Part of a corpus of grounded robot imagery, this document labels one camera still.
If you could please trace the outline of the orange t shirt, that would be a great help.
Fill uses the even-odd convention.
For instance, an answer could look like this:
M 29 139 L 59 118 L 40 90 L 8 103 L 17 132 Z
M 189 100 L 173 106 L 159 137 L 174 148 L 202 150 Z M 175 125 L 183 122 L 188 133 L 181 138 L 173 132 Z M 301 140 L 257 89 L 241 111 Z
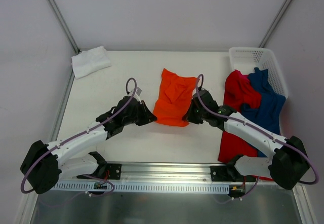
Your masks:
M 163 69 L 158 100 L 153 109 L 157 123 L 176 127 L 189 125 L 183 117 L 189 110 L 196 80 L 196 77 L 181 77 Z

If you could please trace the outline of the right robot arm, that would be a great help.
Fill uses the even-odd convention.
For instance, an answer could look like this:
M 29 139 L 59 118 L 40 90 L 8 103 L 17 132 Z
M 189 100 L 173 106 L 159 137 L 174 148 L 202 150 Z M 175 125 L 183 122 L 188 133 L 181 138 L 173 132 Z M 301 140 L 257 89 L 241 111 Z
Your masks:
M 199 89 L 193 95 L 184 120 L 194 124 L 207 122 L 212 127 L 237 136 L 264 154 L 264 157 L 235 156 L 226 165 L 227 177 L 232 181 L 248 175 L 265 177 L 291 190 L 310 168 L 301 139 L 272 133 L 235 109 L 227 105 L 219 106 L 205 89 Z

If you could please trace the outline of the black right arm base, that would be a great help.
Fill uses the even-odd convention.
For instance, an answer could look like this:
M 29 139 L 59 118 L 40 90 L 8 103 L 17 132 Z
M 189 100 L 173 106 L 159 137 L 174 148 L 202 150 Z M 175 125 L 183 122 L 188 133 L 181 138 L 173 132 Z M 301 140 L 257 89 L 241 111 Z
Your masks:
M 210 167 L 211 180 L 213 182 L 255 182 L 253 176 L 241 175 L 233 166 L 214 165 Z

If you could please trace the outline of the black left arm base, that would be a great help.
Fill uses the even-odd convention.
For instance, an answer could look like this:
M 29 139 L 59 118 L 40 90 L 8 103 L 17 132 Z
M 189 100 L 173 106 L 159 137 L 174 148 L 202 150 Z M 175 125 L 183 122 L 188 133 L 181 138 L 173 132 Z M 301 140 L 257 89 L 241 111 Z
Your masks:
M 120 180 L 122 165 L 115 163 L 96 164 L 94 170 L 77 175 L 78 179 Z

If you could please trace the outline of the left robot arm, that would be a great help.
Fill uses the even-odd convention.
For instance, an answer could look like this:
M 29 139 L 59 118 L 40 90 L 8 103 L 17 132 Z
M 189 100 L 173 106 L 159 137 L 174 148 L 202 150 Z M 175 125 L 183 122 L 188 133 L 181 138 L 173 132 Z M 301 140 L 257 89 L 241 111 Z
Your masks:
M 49 143 L 41 140 L 34 142 L 20 167 L 24 175 L 21 192 L 28 192 L 24 189 L 26 182 L 31 185 L 32 191 L 43 194 L 61 179 L 105 177 L 107 163 L 97 151 L 79 158 L 75 155 L 116 136 L 127 125 L 143 126 L 156 120 L 157 117 L 143 100 L 125 96 L 117 106 L 98 116 L 76 135 Z

